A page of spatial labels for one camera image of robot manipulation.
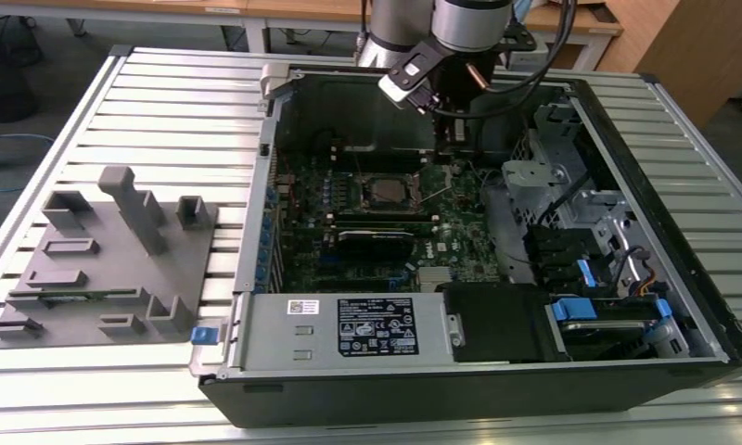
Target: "black cable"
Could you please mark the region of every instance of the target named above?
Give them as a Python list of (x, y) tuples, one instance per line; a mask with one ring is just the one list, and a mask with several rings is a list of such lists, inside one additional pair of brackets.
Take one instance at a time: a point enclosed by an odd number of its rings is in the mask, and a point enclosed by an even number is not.
[(361, 0), (361, 33), (369, 35), (366, 27), (366, 14), (369, 12), (369, 0)]
[[(278, 28), (278, 31), (281, 31), (281, 32), (283, 33), (283, 35), (285, 35), (286, 37), (289, 37), (289, 34), (286, 33), (286, 32), (287, 32), (286, 30), (283, 30), (282, 28)], [(311, 33), (313, 30), (307, 30), (307, 31), (305, 31), (305, 32), (297, 32), (295, 30), (290, 30), (290, 31), (293, 32), (294, 35), (303, 36), (303, 35), (309, 35), (309, 34)]]
[[(569, 11), (565, 8), (562, 8), (562, 23), (561, 23), (562, 27), (566, 26), (565, 25), (565, 20), (569, 20), (568, 14), (569, 14)], [(541, 75), (546, 74), (549, 69), (553, 66), (553, 63), (556, 63), (556, 59), (558, 58), (558, 53), (561, 53), (561, 50), (565, 47), (566, 41), (569, 40), (569, 36), (572, 35), (573, 27), (574, 27), (574, 14), (572, 15), (572, 21), (568, 23), (568, 28), (560, 28), (560, 30), (558, 30), (558, 33), (557, 33), (558, 38), (556, 39), (556, 44), (550, 48), (549, 55), (548, 55), (548, 61), (545, 62), (545, 66), (538, 71), (532, 73), (532, 75), (529, 77), (526, 77), (525, 79), (522, 79), (520, 81), (520, 83), (514, 84), (513, 86), (509, 86), (509, 87), (504, 88), (502, 90), (498, 90), (492, 85), (488, 85), (484, 88), (484, 91), (486, 93), (493, 94), (493, 95), (508, 95), (509, 93), (513, 93), (514, 91), (520, 90), (521, 88), (525, 88), (532, 82), (534, 82), (540, 78)]]
[(325, 45), (327, 44), (327, 40), (330, 40), (330, 37), (333, 37), (333, 31), (327, 31), (327, 37), (325, 37), (325, 40), (322, 41), (322, 44), (319, 44), (319, 46), (315, 47), (315, 49), (311, 50), (309, 53), (313, 53), (314, 51), (321, 50), (325, 47)]
[(525, 86), (530, 85), (529, 90), (525, 92), (525, 94), (520, 98), (520, 100), (517, 100), (506, 108), (493, 109), (493, 110), (484, 111), (484, 112), (480, 112), (480, 113), (461, 113), (461, 112), (456, 112), (456, 111), (448, 111), (448, 110), (444, 110), (441, 108), (436, 108), (433, 112), (442, 115), (442, 116), (454, 118), (454, 119), (486, 119), (486, 118), (493, 118), (496, 116), (506, 114), (510, 111), (514, 111), (516, 109), (518, 109), (525, 104), (526, 100), (529, 100), (529, 98), (532, 97), (533, 92), (536, 91), (540, 83), (542, 82), (542, 80), (545, 79), (545, 76), (548, 75), (548, 71), (552, 68), (553, 62), (558, 58), (558, 53), (561, 52), (561, 49), (564, 48), (565, 43), (569, 40), (569, 34), (572, 33), (572, 28), (574, 26), (576, 15), (577, 15), (577, 0), (566, 0), (562, 3), (562, 20), (561, 20), (561, 25), (560, 25), (560, 29), (558, 29), (558, 39), (556, 40), (556, 45), (552, 48), (552, 51), (550, 51), (550, 54), (549, 54), (549, 57), (548, 57), (548, 63), (545, 64), (542, 69), (540, 69), (534, 74), (532, 74), (526, 79), (520, 81), (520, 83), (517, 83), (512, 87), (509, 87), (504, 90), (489, 91), (490, 93), (494, 93), (494, 94), (512, 93), (513, 91), (516, 91), (516, 90), (524, 88)]
[(643, 246), (635, 245), (631, 248), (628, 248), (624, 252), (624, 256), (621, 257), (621, 261), (618, 262), (618, 265), (616, 267), (614, 279), (610, 282), (610, 297), (616, 296), (616, 292), (618, 290), (618, 280), (621, 280), (621, 274), (624, 273), (624, 267), (628, 265), (628, 258), (639, 250), (645, 250), (645, 249), (644, 249)]
[(234, 42), (229, 45), (229, 51), (234, 51), (234, 47), (237, 46), (237, 44), (239, 43), (241, 40), (243, 40), (243, 37), (247, 35), (247, 29), (243, 29), (243, 31), (239, 33), (239, 37), (237, 37), (234, 39)]
[(574, 197), (574, 194), (578, 193), (581, 190), (582, 185), (592, 179), (592, 172), (589, 170), (585, 171), (581, 178), (569, 186), (565, 193), (553, 201), (553, 203), (545, 209), (545, 212), (540, 215), (540, 219), (536, 220), (536, 225), (541, 225), (548, 215), (550, 215), (561, 206), (562, 204)]

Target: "silver metal bracket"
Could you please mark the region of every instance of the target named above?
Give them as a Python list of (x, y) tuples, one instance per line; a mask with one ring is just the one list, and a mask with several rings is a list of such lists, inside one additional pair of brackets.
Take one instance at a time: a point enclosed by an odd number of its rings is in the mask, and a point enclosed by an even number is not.
[(267, 63), (262, 68), (262, 97), (273, 98), (273, 91), (289, 82), (289, 63)]

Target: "green circuit board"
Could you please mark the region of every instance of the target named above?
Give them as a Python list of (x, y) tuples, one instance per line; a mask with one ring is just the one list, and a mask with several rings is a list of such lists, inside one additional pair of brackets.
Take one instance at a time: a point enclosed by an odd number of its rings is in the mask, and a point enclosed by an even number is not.
[[(436, 266), (457, 281), (500, 280), (473, 171), (428, 163), (413, 173), (337, 172), (298, 155), (278, 165), (285, 292), (418, 292), (417, 271)], [(339, 214), (375, 221), (337, 227)], [(399, 222), (398, 215), (422, 221)], [(413, 233), (413, 252), (401, 261), (338, 261), (326, 239), (342, 230)]]

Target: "metal table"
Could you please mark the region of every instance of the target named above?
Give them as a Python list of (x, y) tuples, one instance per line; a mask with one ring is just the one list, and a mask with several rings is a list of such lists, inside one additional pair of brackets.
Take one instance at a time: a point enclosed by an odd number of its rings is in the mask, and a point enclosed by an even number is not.
[[(128, 164), (139, 188), (154, 190), (158, 200), (198, 194), (220, 204), (199, 316), (229, 314), (262, 122), (258, 79), (270, 60), (351, 63), (154, 48), (110, 57), (0, 229), (0, 312), (43, 233), (39, 210), (50, 191), (76, 189), (107, 200), (98, 173), (106, 164)], [(659, 84), (628, 74), (558, 74), (593, 85), (742, 322), (741, 183)], [(212, 352), (218, 360), (219, 349)], [(191, 353), (190, 344), (0, 350), (0, 443), (652, 445), (673, 437), (683, 443), (742, 443), (742, 378), (680, 391), (625, 413), (246, 430), (229, 423), (196, 388)]]

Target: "blue latch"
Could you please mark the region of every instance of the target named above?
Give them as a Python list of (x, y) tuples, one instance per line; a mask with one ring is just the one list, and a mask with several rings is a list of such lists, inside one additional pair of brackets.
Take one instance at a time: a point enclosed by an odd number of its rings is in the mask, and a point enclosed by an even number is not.
[(660, 311), (661, 318), (667, 318), (673, 314), (673, 310), (671, 309), (667, 299), (657, 299), (657, 311)]
[(556, 320), (597, 320), (597, 311), (592, 299), (568, 298), (560, 299), (552, 304)]
[(219, 337), (220, 328), (199, 326), (194, 328), (194, 334), (190, 337), (190, 342), (199, 346), (216, 345), (220, 342)]
[(585, 285), (589, 287), (597, 287), (597, 280), (594, 279), (594, 274), (592, 273), (592, 268), (589, 267), (589, 261), (578, 260), (578, 266), (581, 266), (582, 280), (585, 280)]

